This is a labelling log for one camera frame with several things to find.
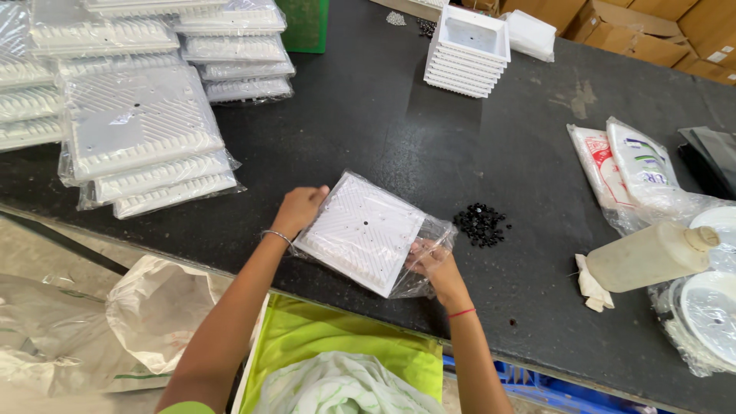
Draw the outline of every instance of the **plastic bottle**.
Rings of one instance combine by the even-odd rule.
[[[595,249],[586,263],[605,290],[626,292],[706,270],[708,250],[720,243],[711,227],[660,222]]]

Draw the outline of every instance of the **silver bangle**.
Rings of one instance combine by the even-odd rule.
[[[291,240],[289,240],[288,237],[284,236],[283,234],[279,233],[278,231],[264,230],[264,231],[261,232],[261,240],[263,240],[263,235],[266,234],[266,233],[273,233],[273,234],[281,237],[282,239],[286,240],[286,242],[289,244],[289,251],[291,252],[291,255],[292,256],[296,256],[297,255],[297,250],[296,250],[296,248],[294,248],[294,245],[291,243]]]

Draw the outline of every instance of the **blue plastic crate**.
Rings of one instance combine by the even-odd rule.
[[[445,365],[455,365],[452,357],[443,356]],[[495,361],[501,384],[509,395],[545,405],[569,414],[639,414],[638,404],[561,379]],[[659,414],[671,414],[657,410]]]

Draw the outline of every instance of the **white fabric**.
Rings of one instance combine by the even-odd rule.
[[[370,355],[322,352],[266,377],[253,414],[444,414]]]
[[[605,290],[590,274],[588,266],[585,263],[585,256],[576,254],[575,261],[578,262],[578,269],[580,269],[580,276],[578,277],[580,293],[588,298],[588,300],[585,301],[585,306],[588,306],[596,312],[602,312],[604,306],[608,309],[613,309],[611,292]]]

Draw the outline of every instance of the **green shirt sleeve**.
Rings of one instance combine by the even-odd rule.
[[[215,414],[211,408],[198,401],[178,402],[158,414]]]

